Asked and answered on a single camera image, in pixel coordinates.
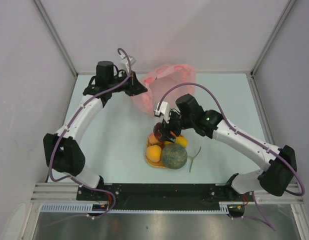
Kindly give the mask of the dark red fake fruit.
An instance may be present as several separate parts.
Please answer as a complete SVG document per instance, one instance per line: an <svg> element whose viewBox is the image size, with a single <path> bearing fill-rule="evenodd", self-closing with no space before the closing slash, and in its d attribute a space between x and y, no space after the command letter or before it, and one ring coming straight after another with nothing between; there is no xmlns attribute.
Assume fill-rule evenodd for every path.
<svg viewBox="0 0 309 240"><path fill-rule="evenodd" d="M161 128L162 128L161 122L156 123L155 126L153 127L153 134L156 137L156 139L159 140L160 142L162 141L161 140L161 137L162 137Z"/></svg>

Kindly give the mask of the fake peach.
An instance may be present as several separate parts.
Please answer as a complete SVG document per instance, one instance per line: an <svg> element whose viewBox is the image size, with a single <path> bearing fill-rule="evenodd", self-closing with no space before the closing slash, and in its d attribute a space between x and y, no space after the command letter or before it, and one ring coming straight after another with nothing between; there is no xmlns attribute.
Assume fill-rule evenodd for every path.
<svg viewBox="0 0 309 240"><path fill-rule="evenodd" d="M157 138L155 137L153 133L151 133L148 136L148 142L150 145L161 145L162 144L159 140L157 140Z"/></svg>

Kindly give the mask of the yellow fake mango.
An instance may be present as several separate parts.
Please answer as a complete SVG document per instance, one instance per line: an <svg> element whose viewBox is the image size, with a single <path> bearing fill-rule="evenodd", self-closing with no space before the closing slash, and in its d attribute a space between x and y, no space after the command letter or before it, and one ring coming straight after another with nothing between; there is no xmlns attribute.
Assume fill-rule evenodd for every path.
<svg viewBox="0 0 309 240"><path fill-rule="evenodd" d="M178 137L175 138L174 142L170 142L170 141L164 142L165 146L170 145L170 144L179 144L179 145L183 146L184 148L186 148L187 145L188 145L188 140L183 136L178 136Z"/></svg>

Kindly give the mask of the woven bamboo tray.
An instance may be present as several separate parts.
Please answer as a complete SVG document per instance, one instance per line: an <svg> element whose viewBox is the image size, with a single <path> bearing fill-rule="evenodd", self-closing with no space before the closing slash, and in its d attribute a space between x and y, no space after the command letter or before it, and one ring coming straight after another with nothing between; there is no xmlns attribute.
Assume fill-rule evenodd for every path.
<svg viewBox="0 0 309 240"><path fill-rule="evenodd" d="M149 146L151 146L151 145L150 145L150 143L149 143L149 141L148 141L148 139L147 139L146 150L147 150L147 148L148 148ZM165 146L165 145L164 145L164 142L161 142L161 145L158 145L158 146L161 147L161 151L162 151L162 150L164 149L164 147L166 147L167 145ZM162 161L161 161L161 158L160 158L160 161L157 162L157 163L151 162L151 161L146 157L146 150L145 150L145 159L146 159L146 161L147 161L147 163L148 163L149 165L151 165L151 166L153 166L153 167L157 167L157 168L164 168L164 169L167 169L167 167L165 167L165 166L163 165L163 163L162 163Z"/></svg>

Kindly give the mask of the fake yellow orange fruit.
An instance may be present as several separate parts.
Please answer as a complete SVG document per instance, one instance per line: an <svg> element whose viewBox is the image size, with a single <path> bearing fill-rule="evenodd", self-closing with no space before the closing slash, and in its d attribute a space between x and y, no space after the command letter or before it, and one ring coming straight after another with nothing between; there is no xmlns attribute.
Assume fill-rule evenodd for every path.
<svg viewBox="0 0 309 240"><path fill-rule="evenodd" d="M151 145L146 149L146 157L153 163L161 160L162 148L159 145Z"/></svg>

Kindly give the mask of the green fake melon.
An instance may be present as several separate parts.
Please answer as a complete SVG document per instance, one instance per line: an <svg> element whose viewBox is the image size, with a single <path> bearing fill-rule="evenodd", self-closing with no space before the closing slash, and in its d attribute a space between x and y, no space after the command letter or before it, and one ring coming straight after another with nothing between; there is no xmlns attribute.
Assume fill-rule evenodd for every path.
<svg viewBox="0 0 309 240"><path fill-rule="evenodd" d="M188 159L190 159L189 173L191 173L194 160L199 155L201 150L202 147L200 146L197 153L194 156L191 156L188 155L188 152L184 146L178 143L172 143L163 148L160 158L163 165L171 170L179 170L183 168L188 162Z"/></svg>

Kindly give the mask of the pink plastic bag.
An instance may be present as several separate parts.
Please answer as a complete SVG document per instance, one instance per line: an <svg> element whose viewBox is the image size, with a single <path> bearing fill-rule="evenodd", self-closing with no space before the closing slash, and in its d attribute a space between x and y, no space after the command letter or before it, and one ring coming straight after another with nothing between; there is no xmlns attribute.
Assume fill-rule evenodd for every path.
<svg viewBox="0 0 309 240"><path fill-rule="evenodd" d="M154 106L164 94L183 83L195 83L196 70L189 64L164 64L141 77L139 82L147 92L131 97L134 105L142 112L153 116Z"/></svg>

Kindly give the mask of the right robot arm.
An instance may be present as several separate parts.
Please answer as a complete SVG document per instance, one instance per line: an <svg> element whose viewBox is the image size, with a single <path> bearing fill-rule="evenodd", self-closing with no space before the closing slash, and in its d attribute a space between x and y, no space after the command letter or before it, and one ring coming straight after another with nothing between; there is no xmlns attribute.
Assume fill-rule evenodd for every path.
<svg viewBox="0 0 309 240"><path fill-rule="evenodd" d="M153 109L156 117L163 118L153 128L157 140L176 143L183 130L193 129L202 137L228 145L259 166L259 170L230 177L225 188L229 200L236 201L243 194L256 190L265 190L276 197L286 192L297 171L292 147L280 148L241 131L221 113L204 110L191 94L179 97L175 103L177 110L165 101L157 103Z"/></svg>

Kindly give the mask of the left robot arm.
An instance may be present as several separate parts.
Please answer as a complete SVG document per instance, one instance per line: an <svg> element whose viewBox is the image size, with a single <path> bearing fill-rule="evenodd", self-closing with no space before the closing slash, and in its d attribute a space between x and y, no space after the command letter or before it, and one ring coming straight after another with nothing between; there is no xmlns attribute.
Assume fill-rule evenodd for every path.
<svg viewBox="0 0 309 240"><path fill-rule="evenodd" d="M124 92L134 97L147 92L147 88L138 81L136 73L131 69L135 62L132 56L124 57L120 62L122 69L118 69L111 61L98 62L96 74L84 89L74 114L56 133L47 133L43 138L49 175L55 170L80 185L88 186L87 193L94 200L104 196L104 180L88 167L79 143L92 120L114 93Z"/></svg>

